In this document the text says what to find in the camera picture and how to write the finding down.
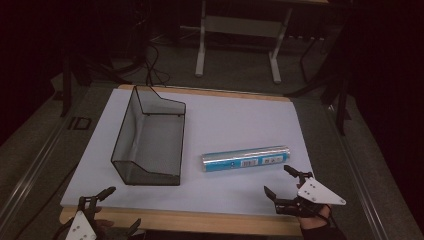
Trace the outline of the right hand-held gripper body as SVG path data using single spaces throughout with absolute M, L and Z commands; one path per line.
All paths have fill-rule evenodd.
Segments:
M 329 205 L 345 205 L 346 200 L 317 181 L 311 172 L 289 171 L 299 179 L 299 188 L 294 199 L 279 199 L 274 196 L 277 214 L 296 217 L 321 217 L 320 211 Z

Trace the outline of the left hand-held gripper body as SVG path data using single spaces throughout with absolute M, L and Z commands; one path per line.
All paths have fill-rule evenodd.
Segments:
M 65 240 L 97 240 L 99 238 L 94 219 L 97 202 L 98 198 L 95 196 L 79 198 L 77 211 L 71 219 Z

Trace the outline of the silver foil roll blue label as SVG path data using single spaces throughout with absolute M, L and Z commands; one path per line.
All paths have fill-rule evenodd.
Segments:
M 286 162 L 290 155 L 290 149 L 287 146 L 206 153 L 201 156 L 202 170 L 214 172 L 280 164 Z

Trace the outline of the black wire mesh basket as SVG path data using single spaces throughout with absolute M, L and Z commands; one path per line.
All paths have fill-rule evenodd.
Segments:
M 111 163 L 126 185 L 180 184 L 186 104 L 134 86 Z

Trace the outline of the person's left hand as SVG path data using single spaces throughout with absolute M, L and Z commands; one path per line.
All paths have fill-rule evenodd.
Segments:
M 114 225 L 113 221 L 95 218 L 95 214 L 99 213 L 101 210 L 101 207 L 95 207 L 89 210 L 89 223 L 97 236 L 97 240 L 104 239 L 106 231 Z

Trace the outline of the person's right hand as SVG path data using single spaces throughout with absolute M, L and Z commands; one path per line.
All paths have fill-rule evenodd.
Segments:
M 300 227 L 304 230 L 320 228 L 329 224 L 329 217 L 331 213 L 332 213 L 331 206 L 325 205 L 320 210 L 318 216 L 314 216 L 310 218 L 298 217 L 297 220 L 300 224 Z

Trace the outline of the white table mat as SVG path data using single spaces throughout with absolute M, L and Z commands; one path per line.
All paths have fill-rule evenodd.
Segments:
M 289 165 L 310 171 L 311 164 L 295 107 L 290 102 L 171 94 L 186 105 L 180 183 L 177 186 L 129 186 L 111 163 L 111 155 L 131 93 L 111 93 L 96 129 L 69 183 L 61 204 L 75 206 L 81 196 L 92 196 L 113 186 L 102 206 L 272 215 L 273 203 L 264 190 L 281 198 L 296 195 L 296 179 L 280 164 L 228 171 L 205 172 L 204 153 L 286 145 Z

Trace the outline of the black metal stand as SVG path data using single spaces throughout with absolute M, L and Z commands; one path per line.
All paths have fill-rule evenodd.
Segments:
M 343 28 L 344 24 L 322 24 L 320 26 L 320 36 L 316 36 L 312 40 L 301 55 L 299 61 L 301 75 L 306 86 L 285 94 L 286 97 L 296 98 L 320 87 L 325 87 L 320 97 L 321 103 L 330 106 L 334 101 L 337 101 L 335 124 L 342 136 L 345 135 L 344 119 L 347 114 L 346 103 L 349 81 L 351 79 L 348 61 L 345 59 L 338 41 Z M 311 78 L 308 78 L 304 67 L 304 60 L 319 38 L 327 41 L 327 55 L 317 73 Z
M 62 112 L 65 117 L 72 106 L 72 78 L 81 86 L 89 86 L 89 78 L 86 62 L 80 54 L 65 51 L 63 53 L 63 80 L 62 80 Z

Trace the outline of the aluminium rail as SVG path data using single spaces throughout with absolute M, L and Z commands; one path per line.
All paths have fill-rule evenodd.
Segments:
M 341 130 L 336 124 L 336 113 L 337 111 L 332 105 L 324 106 L 327 118 L 335 129 L 336 135 L 341 142 L 344 150 L 344 154 L 347 158 L 348 169 L 352 176 L 353 185 L 355 192 L 361 203 L 363 212 L 367 218 L 367 222 L 370 225 L 370 229 L 373 233 L 374 240 L 388 240 L 387 233 L 382 225 L 379 214 L 377 213 L 374 203 L 371 199 L 369 191 L 365 185 L 363 176 L 360 169 L 358 168 L 358 161 L 355 158 L 353 150 L 346 138 L 347 131 L 344 131 L 344 135 L 341 134 Z
M 57 159 L 78 159 L 68 127 L 79 113 L 74 103 L 61 117 L 62 105 L 48 100 L 0 146 L 0 225 L 13 219 L 43 168 Z

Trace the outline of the white metal desk frame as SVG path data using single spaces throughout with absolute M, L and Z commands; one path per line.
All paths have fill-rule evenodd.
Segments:
M 268 53 L 268 58 L 273 81 L 275 84 L 280 84 L 282 82 L 282 78 L 280 75 L 277 57 L 288 29 L 293 8 L 289 7 L 283 15 L 284 19 L 281 22 L 276 22 L 208 15 L 206 13 L 206 0 L 202 0 L 201 3 L 200 40 L 195 76 L 202 77 L 204 74 L 206 55 L 205 37 L 207 32 L 268 37 L 276 40 L 274 49 Z

